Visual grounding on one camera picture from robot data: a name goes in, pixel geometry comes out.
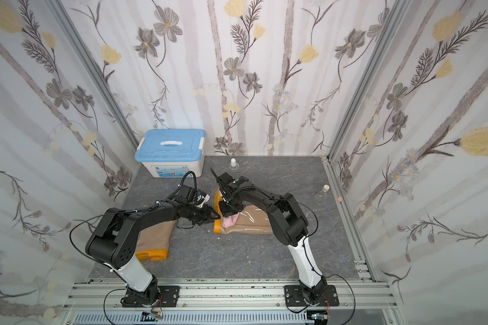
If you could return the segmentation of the tan rubber boot orange sole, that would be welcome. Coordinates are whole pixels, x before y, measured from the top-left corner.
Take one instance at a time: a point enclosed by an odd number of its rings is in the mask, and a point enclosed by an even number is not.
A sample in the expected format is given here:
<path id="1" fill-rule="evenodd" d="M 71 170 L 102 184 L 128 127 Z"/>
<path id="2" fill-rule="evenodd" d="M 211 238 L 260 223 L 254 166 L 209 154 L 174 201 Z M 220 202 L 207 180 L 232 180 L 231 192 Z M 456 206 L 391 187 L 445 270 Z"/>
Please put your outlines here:
<path id="1" fill-rule="evenodd" d="M 217 212 L 217 193 L 214 201 L 214 208 Z M 237 223 L 230 228 L 223 228 L 221 219 L 214 222 L 215 234 L 251 234 L 251 235 L 270 235 L 272 227 L 268 215 L 255 205 L 245 206 L 244 210 L 239 213 Z"/>

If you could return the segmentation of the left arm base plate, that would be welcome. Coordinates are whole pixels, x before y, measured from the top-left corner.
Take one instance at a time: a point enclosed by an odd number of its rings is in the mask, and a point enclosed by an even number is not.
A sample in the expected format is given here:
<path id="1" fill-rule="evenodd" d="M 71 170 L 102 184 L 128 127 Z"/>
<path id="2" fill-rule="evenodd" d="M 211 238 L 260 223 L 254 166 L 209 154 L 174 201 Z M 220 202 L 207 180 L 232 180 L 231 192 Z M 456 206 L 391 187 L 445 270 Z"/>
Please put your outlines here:
<path id="1" fill-rule="evenodd" d="M 127 288 L 126 294 L 121 298 L 123 307 L 176 307 L 180 294 L 179 286 L 149 287 L 145 292 L 138 292 Z"/>

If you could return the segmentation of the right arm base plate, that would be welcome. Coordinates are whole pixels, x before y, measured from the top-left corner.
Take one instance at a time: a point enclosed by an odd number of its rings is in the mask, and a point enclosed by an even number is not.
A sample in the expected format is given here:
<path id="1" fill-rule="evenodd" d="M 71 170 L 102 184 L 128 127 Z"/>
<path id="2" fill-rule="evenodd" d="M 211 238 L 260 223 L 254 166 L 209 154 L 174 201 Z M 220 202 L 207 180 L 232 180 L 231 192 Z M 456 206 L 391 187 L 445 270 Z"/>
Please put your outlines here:
<path id="1" fill-rule="evenodd" d="M 300 284 L 286 285 L 283 290 L 287 307 L 337 307 L 340 304 L 336 287 L 332 285 L 327 285 L 323 291 L 311 291 Z"/>

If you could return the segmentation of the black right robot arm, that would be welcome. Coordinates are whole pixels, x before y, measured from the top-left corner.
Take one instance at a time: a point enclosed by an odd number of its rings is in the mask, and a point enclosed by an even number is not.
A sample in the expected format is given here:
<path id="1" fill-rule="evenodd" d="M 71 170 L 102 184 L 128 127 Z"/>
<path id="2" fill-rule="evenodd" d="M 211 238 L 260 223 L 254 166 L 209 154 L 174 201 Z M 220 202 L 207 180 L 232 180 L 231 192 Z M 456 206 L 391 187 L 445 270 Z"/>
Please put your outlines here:
<path id="1" fill-rule="evenodd" d="M 272 233 L 291 253 L 298 270 L 302 296 L 311 305 L 324 296 L 328 282 L 318 268 L 310 247 L 309 221 L 302 211 L 302 204 L 292 194 L 275 194 L 255 186 L 248 178 L 234 178 L 228 173 L 220 175 L 210 170 L 219 186 L 221 199 L 218 207 L 225 217 L 244 210 L 250 203 L 267 214 Z"/>

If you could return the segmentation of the pink cloth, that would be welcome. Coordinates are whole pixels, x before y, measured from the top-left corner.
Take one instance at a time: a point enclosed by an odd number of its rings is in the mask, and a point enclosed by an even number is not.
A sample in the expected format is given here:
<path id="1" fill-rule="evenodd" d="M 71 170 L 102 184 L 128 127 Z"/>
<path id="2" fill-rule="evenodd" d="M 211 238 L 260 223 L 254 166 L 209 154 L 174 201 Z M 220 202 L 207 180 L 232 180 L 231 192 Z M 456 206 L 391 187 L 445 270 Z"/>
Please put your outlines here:
<path id="1" fill-rule="evenodd" d="M 231 215 L 229 217 L 222 217 L 221 219 L 222 227 L 225 229 L 233 227 L 237 223 L 238 218 L 239 218 L 238 213 Z"/>

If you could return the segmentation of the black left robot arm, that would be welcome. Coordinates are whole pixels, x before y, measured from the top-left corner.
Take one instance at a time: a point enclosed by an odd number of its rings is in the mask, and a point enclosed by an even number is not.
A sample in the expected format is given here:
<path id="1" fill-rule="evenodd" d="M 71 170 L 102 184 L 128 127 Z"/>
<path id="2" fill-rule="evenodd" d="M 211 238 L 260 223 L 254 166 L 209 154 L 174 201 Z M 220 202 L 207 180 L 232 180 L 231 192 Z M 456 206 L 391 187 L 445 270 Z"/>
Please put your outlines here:
<path id="1" fill-rule="evenodd" d="M 140 233 L 160 223 L 188 219 L 192 225 L 204 225 L 220 219 L 208 205 L 205 192 L 180 186 L 165 200 L 142 209 L 111 208 L 101 217 L 87 244 L 85 253 L 115 272 L 127 285 L 121 299 L 123 307 L 153 307 L 162 297 L 158 280 L 136 257 Z"/>

